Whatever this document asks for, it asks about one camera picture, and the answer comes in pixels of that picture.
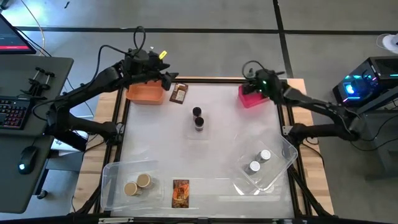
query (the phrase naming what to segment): blue light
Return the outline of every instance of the blue light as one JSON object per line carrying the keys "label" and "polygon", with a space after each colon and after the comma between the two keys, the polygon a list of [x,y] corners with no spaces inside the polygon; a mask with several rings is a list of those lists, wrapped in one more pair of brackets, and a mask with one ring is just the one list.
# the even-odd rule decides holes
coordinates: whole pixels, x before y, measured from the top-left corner
{"label": "blue light", "polygon": [[346,85],[346,91],[347,91],[348,94],[354,94],[355,93],[353,87],[350,84]]}

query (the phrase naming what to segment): small jar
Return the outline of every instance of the small jar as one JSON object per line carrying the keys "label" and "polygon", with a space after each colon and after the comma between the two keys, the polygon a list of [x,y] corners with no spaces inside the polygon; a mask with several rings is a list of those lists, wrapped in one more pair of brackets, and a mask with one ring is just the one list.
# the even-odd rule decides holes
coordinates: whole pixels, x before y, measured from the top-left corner
{"label": "small jar", "polygon": [[248,175],[253,175],[256,172],[258,172],[259,170],[260,170],[260,163],[258,163],[257,161],[252,161],[252,162],[250,162],[250,164],[246,167],[246,169],[244,171]]}
{"label": "small jar", "polygon": [[142,190],[135,182],[129,182],[124,186],[124,193],[127,196],[138,196],[142,194]]}
{"label": "small jar", "polygon": [[195,119],[201,117],[201,109],[200,109],[199,107],[195,107],[195,108],[192,110],[192,114],[193,114],[193,120],[195,120]]}
{"label": "small jar", "polygon": [[205,124],[205,120],[201,117],[195,119],[195,130],[197,132],[203,131],[203,126]]}
{"label": "small jar", "polygon": [[271,158],[271,152],[268,150],[262,150],[256,155],[256,161],[259,163],[265,163]]}
{"label": "small jar", "polygon": [[155,185],[155,179],[149,174],[141,174],[137,178],[137,185],[143,189],[151,189]]}

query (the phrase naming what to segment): concrete floor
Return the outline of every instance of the concrete floor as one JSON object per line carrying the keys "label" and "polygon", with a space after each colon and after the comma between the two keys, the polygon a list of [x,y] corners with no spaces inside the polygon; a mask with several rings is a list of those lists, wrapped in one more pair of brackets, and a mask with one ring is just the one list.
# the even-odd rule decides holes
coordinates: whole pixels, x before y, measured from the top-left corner
{"label": "concrete floor", "polygon": [[[25,0],[42,26],[197,29],[277,29],[272,0]],[[278,0],[286,30],[398,30],[395,0]],[[14,26],[36,26],[19,1],[2,12]],[[39,32],[26,32],[40,43]],[[102,44],[121,49],[133,47],[132,33],[45,32],[46,49],[53,56],[72,57],[72,85],[91,79],[96,54]],[[369,56],[391,55],[376,46],[376,35],[286,35],[294,78],[304,78],[307,93],[330,99],[331,89]],[[148,33],[145,49],[167,50],[169,71],[183,76],[240,76],[241,65],[258,60],[267,68],[284,70],[278,34]],[[100,68],[121,59],[103,52]],[[88,102],[95,109],[98,99]],[[90,112],[86,106],[73,110],[77,116]],[[315,123],[329,122],[314,115]],[[398,180],[365,181],[379,169],[372,152],[360,152],[335,138],[320,140],[330,195],[336,215],[343,218],[398,222]],[[32,200],[21,215],[0,214],[0,219],[66,214],[74,187],[59,189],[57,182],[74,183],[76,177],[54,171],[45,187],[53,198]]]}

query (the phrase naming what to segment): card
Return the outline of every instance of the card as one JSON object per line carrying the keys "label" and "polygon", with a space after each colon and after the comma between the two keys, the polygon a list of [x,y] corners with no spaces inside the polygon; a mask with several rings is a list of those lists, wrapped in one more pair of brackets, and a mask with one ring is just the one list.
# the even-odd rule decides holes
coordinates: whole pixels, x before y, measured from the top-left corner
{"label": "card", "polygon": [[185,94],[188,91],[188,85],[184,83],[176,83],[170,101],[174,103],[182,104],[185,99]]}
{"label": "card", "polygon": [[173,180],[172,208],[189,208],[189,180]]}

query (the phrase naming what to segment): wooden table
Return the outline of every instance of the wooden table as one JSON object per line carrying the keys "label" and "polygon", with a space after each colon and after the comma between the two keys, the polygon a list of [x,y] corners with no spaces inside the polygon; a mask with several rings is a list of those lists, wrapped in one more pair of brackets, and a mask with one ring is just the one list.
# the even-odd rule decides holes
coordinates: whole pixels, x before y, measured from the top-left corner
{"label": "wooden table", "polygon": [[[287,79],[287,82],[290,86],[300,90],[302,93],[306,93],[303,79],[291,78]],[[116,102],[116,95],[117,92],[115,91],[113,93],[103,93],[99,96],[99,101],[94,118],[95,121],[97,122],[111,121],[114,111],[114,105]],[[124,109],[123,106],[124,100],[125,97],[123,93],[118,121],[120,121],[122,118],[122,113]],[[289,122],[288,122],[287,110],[285,108],[284,108],[284,114],[285,114],[284,118],[286,120],[286,123],[288,124]],[[306,125],[313,124],[311,112],[309,110],[303,108],[293,108],[293,114],[296,123],[303,123]],[[88,147],[94,146],[95,144],[98,144],[101,141],[102,138],[98,137],[92,140],[92,142],[89,143]],[[318,146],[312,146],[312,147],[317,151],[319,151]],[[105,148],[106,146],[102,145],[93,150],[90,150],[85,154],[83,158],[79,179],[76,185],[75,196],[73,199],[73,204],[77,210],[81,208],[81,206],[83,206],[83,204],[87,201],[87,199],[94,192],[95,188],[97,188],[98,186],[101,177]],[[116,148],[114,147],[110,161],[113,161],[115,150]],[[323,208],[329,213],[333,213],[333,206],[331,204],[329,188],[326,181],[325,170],[323,168],[321,158],[319,157],[318,154],[316,154],[311,149],[303,145],[301,145],[300,150],[301,150],[305,178],[307,181],[308,188],[311,190],[312,194],[314,194],[315,198],[321,203]],[[296,188],[298,193],[300,209],[302,212],[304,212],[303,198],[300,193],[300,189],[297,185]]]}

